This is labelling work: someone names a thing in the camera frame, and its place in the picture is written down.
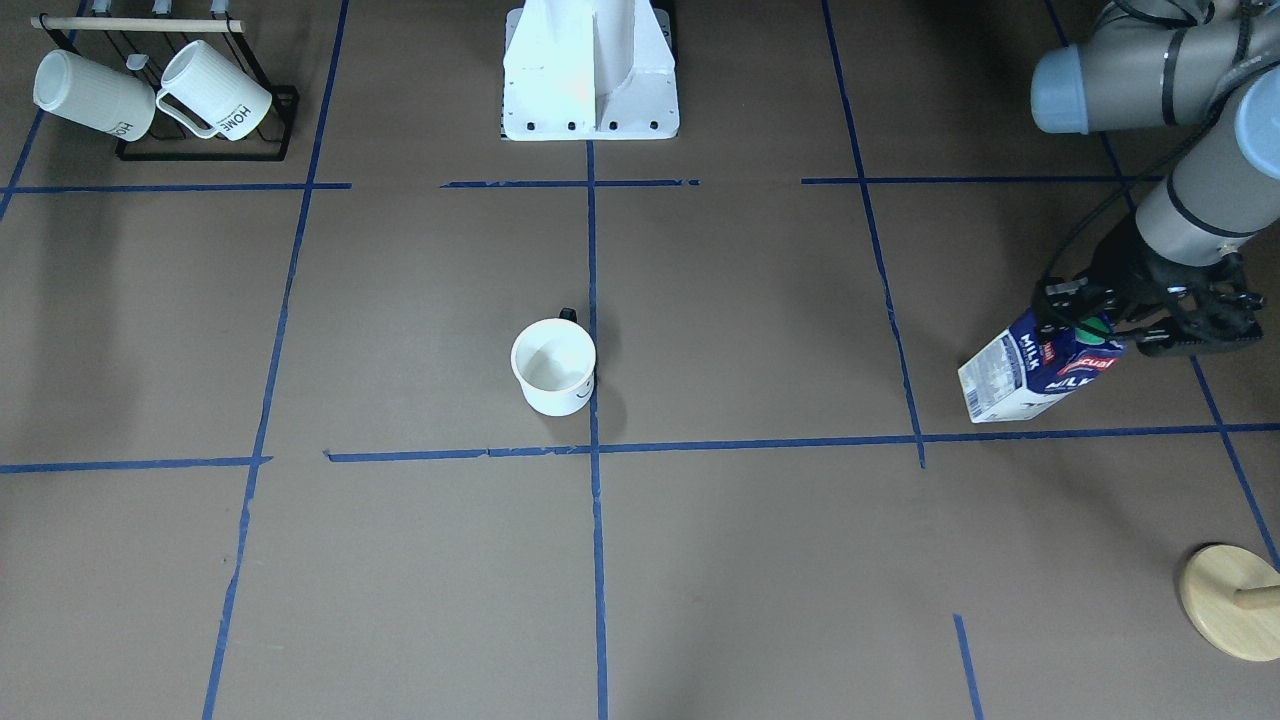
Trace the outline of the white ribbed mug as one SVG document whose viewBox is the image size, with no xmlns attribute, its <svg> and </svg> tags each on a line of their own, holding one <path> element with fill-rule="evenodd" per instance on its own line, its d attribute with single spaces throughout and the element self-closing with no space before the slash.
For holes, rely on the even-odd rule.
<svg viewBox="0 0 1280 720">
<path fill-rule="evenodd" d="M 156 110 L 200 138 L 239 141 L 259 128 L 273 94 L 210 44 L 187 44 L 166 65 Z"/>
<path fill-rule="evenodd" d="M 33 102 L 55 117 L 127 142 L 142 138 L 156 114 L 150 85 L 61 49 L 38 64 Z"/>
</svg>

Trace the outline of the wooden mug tree stand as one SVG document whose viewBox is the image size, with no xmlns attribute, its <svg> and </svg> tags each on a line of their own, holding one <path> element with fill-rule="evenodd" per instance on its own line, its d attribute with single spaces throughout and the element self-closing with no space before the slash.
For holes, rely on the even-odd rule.
<svg viewBox="0 0 1280 720">
<path fill-rule="evenodd" d="M 1216 650 L 1251 662 L 1279 657 L 1279 574 L 1234 544 L 1207 544 L 1184 564 L 1178 594 L 1190 624 Z"/>
</svg>

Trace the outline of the blue white milk carton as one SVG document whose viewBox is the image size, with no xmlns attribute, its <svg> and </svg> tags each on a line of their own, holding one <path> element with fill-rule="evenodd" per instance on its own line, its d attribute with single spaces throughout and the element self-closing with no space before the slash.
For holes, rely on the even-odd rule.
<svg viewBox="0 0 1280 720">
<path fill-rule="evenodd" d="M 1039 333 L 1027 309 L 957 369 L 970 421 L 1024 421 L 1094 382 L 1126 352 L 1120 340 L 1106 340 L 1107 316 L 1085 319 L 1085 329 L 1068 327 Z"/>
</svg>

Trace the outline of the white smiley face mug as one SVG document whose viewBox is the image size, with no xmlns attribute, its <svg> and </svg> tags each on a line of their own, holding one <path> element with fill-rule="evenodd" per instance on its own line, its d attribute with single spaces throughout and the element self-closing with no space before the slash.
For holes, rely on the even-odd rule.
<svg viewBox="0 0 1280 720">
<path fill-rule="evenodd" d="M 570 416 L 596 388 L 596 345 L 572 307 L 524 328 L 509 365 L 527 405 L 544 416 Z"/>
</svg>

